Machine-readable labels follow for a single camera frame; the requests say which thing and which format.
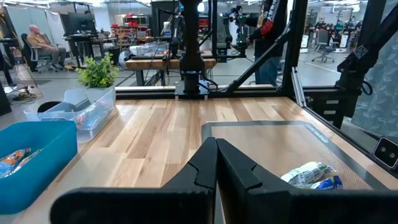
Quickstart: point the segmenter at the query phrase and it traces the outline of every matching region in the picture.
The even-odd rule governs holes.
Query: chair
[[[332,57],[329,57],[332,52],[335,51],[333,47],[328,46],[328,39],[329,39],[329,33],[325,29],[320,29],[318,31],[318,44],[315,47],[315,51],[320,53],[321,56],[317,56],[313,58],[311,61],[315,61],[315,59],[320,58],[322,62],[326,63],[328,59],[332,60],[332,62],[335,62],[335,59]]]
[[[24,52],[26,53],[26,57],[29,58],[31,62],[37,62],[36,69],[40,74],[44,69],[47,69],[48,71],[55,70],[55,72],[58,72],[58,70],[54,69],[51,65],[52,63],[51,56],[39,55],[39,50],[42,49],[42,47],[30,46],[30,44],[27,41],[27,34],[22,34],[21,39],[24,42]]]

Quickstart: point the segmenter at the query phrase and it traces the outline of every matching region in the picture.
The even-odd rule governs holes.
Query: floor
[[[245,72],[254,60],[254,49],[248,48],[246,51],[247,58],[237,58],[228,63],[218,63],[212,70],[212,77],[215,82],[220,85],[230,84],[233,80],[237,79],[243,72]],[[340,74],[336,71],[337,65],[344,60],[347,54],[332,54],[335,62],[327,61],[326,63],[316,60],[311,62],[311,59],[319,56],[318,53],[309,51],[307,54],[300,54],[298,63],[298,74],[301,78],[303,86],[327,86],[334,85]],[[38,84],[38,88],[34,88],[32,92],[38,95],[34,101],[27,103],[18,103],[13,101],[12,113],[0,117],[0,129],[4,129],[16,122],[25,121],[27,118],[24,111],[36,111],[37,108],[46,101],[62,101],[63,94],[66,90],[71,88],[81,88],[77,80],[78,74],[76,72],[44,72],[42,74],[33,73],[32,77],[23,65],[14,67],[11,72],[11,77],[15,83],[27,83],[33,85],[34,81]],[[151,71],[144,71],[146,77],[151,77],[154,73]],[[0,80],[5,82],[5,77],[0,74]],[[166,78],[166,84],[174,85],[175,82],[180,80],[178,71],[171,71],[170,76]],[[254,75],[252,75],[244,84],[254,83]],[[136,86],[135,75],[131,71],[121,70],[115,81],[116,86]],[[8,95],[10,99],[14,97],[15,93]],[[352,134],[357,141],[366,139],[364,145],[368,150],[372,151],[376,145],[374,139],[369,138],[362,131],[353,127],[349,121],[345,121],[342,130]]]
[[[346,189],[398,188],[395,177],[288,98],[118,100],[116,108],[33,205],[0,216],[0,223],[46,224],[54,200],[78,187],[161,187],[209,135],[227,139],[276,176],[317,161],[335,168]],[[248,125],[259,120],[268,122]]]

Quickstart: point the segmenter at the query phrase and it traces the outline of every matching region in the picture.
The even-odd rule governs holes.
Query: man sitting
[[[28,43],[33,47],[41,47],[39,55],[51,55],[52,66],[55,69],[63,69],[63,63],[67,57],[67,50],[63,47],[53,47],[40,33],[40,29],[36,25],[29,26],[30,34],[27,36]]]

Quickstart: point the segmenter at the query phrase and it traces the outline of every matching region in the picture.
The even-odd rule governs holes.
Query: potted plant
[[[95,95],[98,95],[98,92],[104,95],[109,91],[108,88],[112,88],[114,99],[116,99],[116,91],[113,84],[119,68],[113,65],[111,55],[106,55],[98,63],[91,57],[86,57],[85,59],[86,69],[76,69],[76,72],[80,74],[79,82],[88,88],[96,88],[97,90],[90,91]]]

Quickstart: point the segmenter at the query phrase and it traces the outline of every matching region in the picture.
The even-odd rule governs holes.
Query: snack bag
[[[18,163],[30,153],[30,148],[17,150],[0,159],[0,178],[7,176]]]
[[[318,190],[330,190],[330,189],[343,189],[343,182],[339,178],[339,176],[334,175],[333,177],[329,177],[325,180],[321,180],[314,184],[298,184],[294,187],[300,189],[318,189]]]
[[[20,168],[22,168],[25,164],[27,164],[33,157],[35,157],[39,152],[41,152],[41,149],[36,150],[29,156],[27,156],[25,159],[23,159],[10,173],[8,173],[5,177],[8,177],[9,175],[15,174]]]
[[[308,162],[299,168],[289,171],[281,177],[282,180],[292,184],[313,184],[323,175],[335,171],[332,167],[321,162]]]

